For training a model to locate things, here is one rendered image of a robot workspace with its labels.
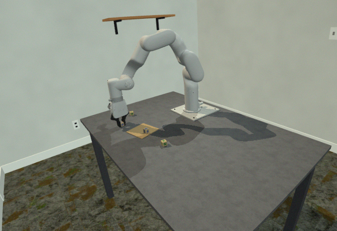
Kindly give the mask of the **tan flat mat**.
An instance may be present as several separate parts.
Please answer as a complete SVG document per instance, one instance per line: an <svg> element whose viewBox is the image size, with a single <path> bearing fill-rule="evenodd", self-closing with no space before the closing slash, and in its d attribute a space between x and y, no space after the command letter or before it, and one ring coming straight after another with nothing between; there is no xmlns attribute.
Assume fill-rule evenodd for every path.
<svg viewBox="0 0 337 231"><path fill-rule="evenodd" d="M149 133L145 134L143 132L143 128L149 128ZM155 128L153 126L147 125L145 123L142 123L142 124L136 126L135 128L127 131L127 133L129 133L129 134L131 134L131 135L133 135L135 137L138 137L140 139L143 139L143 138L147 137L148 135L154 133L157 130L159 130L159 129Z"/></svg>

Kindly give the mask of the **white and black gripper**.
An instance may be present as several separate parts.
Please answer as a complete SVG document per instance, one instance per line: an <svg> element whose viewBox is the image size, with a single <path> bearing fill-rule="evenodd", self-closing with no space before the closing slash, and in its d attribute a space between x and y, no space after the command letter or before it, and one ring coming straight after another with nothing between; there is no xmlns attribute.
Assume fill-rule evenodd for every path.
<svg viewBox="0 0 337 231"><path fill-rule="evenodd" d="M117 122L117 126L121 127L121 123L119 121L119 117L122 117L122 122L125 124L126 116L129 114L128 108L125 102L125 99L123 99L120 102L110 102L110 111L111 111L111 120L115 120Z"/></svg>

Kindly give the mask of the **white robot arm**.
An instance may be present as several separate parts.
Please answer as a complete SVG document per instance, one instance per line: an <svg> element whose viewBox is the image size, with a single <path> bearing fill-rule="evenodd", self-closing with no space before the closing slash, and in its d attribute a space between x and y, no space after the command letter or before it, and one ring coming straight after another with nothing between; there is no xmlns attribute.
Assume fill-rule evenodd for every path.
<svg viewBox="0 0 337 231"><path fill-rule="evenodd" d="M183 111L197 113L201 110L203 102L198 101L198 82L204 78L204 70L197 55L189 51L182 38L171 29L160 29L156 34L142 36L126 64L120 79L112 78L107 81L110 99L109 102L123 100L122 90L130 90L134 87L132 80L135 72L144 65L149 53L165 46L170 46L181 65L184 81L185 106Z"/></svg>

